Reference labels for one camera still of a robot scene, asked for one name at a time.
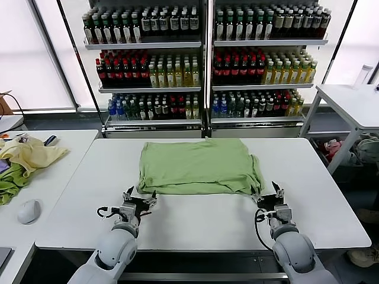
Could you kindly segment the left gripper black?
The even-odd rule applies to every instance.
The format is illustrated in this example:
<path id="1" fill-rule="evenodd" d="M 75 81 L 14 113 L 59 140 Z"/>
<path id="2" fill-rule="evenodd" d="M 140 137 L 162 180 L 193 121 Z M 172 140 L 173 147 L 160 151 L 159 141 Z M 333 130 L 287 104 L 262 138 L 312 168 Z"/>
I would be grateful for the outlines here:
<path id="1" fill-rule="evenodd" d="M 127 205 L 131 205 L 134 208 L 134 216 L 141 216 L 147 214 L 150 208 L 157 203 L 156 191 L 154 191 L 150 198 L 132 197 L 134 186 L 128 188 L 123 192 L 123 199 Z"/>

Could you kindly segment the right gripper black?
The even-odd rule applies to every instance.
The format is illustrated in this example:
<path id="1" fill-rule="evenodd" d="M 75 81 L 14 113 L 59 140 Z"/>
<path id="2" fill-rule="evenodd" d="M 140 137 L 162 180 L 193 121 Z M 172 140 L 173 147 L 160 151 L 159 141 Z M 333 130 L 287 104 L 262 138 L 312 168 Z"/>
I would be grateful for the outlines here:
<path id="1" fill-rule="evenodd" d="M 251 199 L 257 204 L 260 209 L 274 209 L 276 205 L 284 204 L 284 190 L 280 186 L 272 181 L 273 188 L 276 194 L 261 196 L 260 193 L 251 189 Z"/>

